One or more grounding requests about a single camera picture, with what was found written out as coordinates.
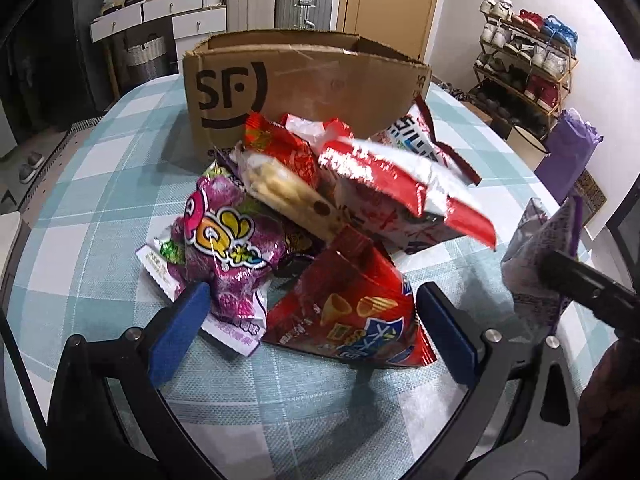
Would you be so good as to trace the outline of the person's right hand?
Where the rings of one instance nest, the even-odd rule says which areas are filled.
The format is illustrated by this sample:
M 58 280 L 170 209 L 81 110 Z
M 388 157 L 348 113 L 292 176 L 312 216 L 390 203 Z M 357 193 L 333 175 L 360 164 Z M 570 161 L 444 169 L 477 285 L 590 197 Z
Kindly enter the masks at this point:
M 578 479 L 639 477 L 639 341 L 604 352 L 578 402 Z

